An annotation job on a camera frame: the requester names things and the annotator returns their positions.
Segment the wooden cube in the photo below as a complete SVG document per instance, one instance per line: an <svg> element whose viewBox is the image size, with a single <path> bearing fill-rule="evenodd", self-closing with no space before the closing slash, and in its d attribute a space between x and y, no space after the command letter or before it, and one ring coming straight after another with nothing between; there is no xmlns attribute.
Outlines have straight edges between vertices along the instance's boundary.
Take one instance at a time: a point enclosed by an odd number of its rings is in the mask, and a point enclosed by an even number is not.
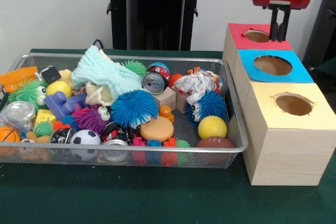
<svg viewBox="0 0 336 224"><path fill-rule="evenodd" d="M287 40L269 41L269 31L269 24L228 24L222 60L228 63L231 72L234 72L238 49L292 50Z"/></svg>
<svg viewBox="0 0 336 224"><path fill-rule="evenodd" d="M187 104L187 97L189 94L180 94L180 92L177 90L175 86L172 87L172 89L176 92L176 108L181 112L185 113L185 106Z"/></svg>
<svg viewBox="0 0 336 224"><path fill-rule="evenodd" d="M252 82L313 83L295 52L288 50L238 50L232 75L243 111Z"/></svg>
<svg viewBox="0 0 336 224"><path fill-rule="evenodd" d="M154 98L159 107L166 105L172 111L176 109L176 92L171 88L167 87L161 94L154 95Z"/></svg>
<svg viewBox="0 0 336 224"><path fill-rule="evenodd" d="M244 160L252 185L318 185L336 147L336 115L314 83L250 85Z"/></svg>

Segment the red box top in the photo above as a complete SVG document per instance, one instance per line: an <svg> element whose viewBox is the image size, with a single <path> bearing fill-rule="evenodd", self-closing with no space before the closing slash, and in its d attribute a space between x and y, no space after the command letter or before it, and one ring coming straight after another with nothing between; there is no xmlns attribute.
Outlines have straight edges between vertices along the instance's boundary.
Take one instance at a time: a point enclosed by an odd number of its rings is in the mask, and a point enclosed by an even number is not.
<svg viewBox="0 0 336 224"><path fill-rule="evenodd" d="M228 25L237 49L292 50L288 40L284 42L268 40L270 24L229 23Z"/></svg>

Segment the red ball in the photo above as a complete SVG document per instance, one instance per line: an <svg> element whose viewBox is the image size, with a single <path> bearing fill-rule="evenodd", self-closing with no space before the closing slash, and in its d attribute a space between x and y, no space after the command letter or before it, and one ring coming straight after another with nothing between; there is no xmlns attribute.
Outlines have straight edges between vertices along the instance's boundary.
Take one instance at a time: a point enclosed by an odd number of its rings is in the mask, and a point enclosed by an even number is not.
<svg viewBox="0 0 336 224"><path fill-rule="evenodd" d="M169 79L169 87L171 88L172 86L174 86L175 82L179 79L182 78L183 75L181 75L180 73L175 73L173 75L170 76Z"/></svg>
<svg viewBox="0 0 336 224"><path fill-rule="evenodd" d="M199 148L235 148L235 145L227 138L211 136L201 140L196 147ZM200 159L208 164L220 164L226 162L230 154L227 153L198 153Z"/></svg>

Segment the green spiky ball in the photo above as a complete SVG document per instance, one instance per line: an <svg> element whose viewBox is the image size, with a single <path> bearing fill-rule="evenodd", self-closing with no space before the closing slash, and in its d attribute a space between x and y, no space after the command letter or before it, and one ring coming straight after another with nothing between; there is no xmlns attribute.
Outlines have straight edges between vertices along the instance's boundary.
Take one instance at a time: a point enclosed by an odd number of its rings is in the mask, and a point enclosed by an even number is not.
<svg viewBox="0 0 336 224"><path fill-rule="evenodd" d="M144 77L147 72L147 68L137 60L128 60L122 63L122 65L141 77Z"/></svg>
<svg viewBox="0 0 336 224"><path fill-rule="evenodd" d="M50 122L40 122L34 129L36 137L51 136L53 133L53 125Z"/></svg>
<svg viewBox="0 0 336 224"><path fill-rule="evenodd" d="M36 103L36 99L38 96L37 87L47 87L47 83L44 81L33 80L28 83L20 84L18 90L9 94L8 101L9 103L16 101L25 101L34 105L36 110L46 109L46 106L39 106Z"/></svg>

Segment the metal mesh tray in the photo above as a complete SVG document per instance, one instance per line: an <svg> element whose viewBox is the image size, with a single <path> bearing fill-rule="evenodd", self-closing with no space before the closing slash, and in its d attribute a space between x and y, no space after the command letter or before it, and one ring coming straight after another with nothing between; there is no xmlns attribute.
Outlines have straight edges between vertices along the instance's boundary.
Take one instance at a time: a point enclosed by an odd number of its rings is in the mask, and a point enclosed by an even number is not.
<svg viewBox="0 0 336 224"><path fill-rule="evenodd" d="M41 71L49 65L56 66L59 70L73 71L80 57L81 55L27 54L19 57L10 71L30 66L37 66ZM171 73L185 73L190 68L200 66L220 75L224 80L222 95L228 110L227 138L236 148L195 148L201 140L197 127L189 124L185 114L175 110L174 136L188 141L192 148L0 142L0 153L12 153L10 156L0 156L0 163L228 168L237 154L246 149L246 126L226 63L218 59L109 57L115 62L135 59L145 66L161 61L168 65Z"/></svg>

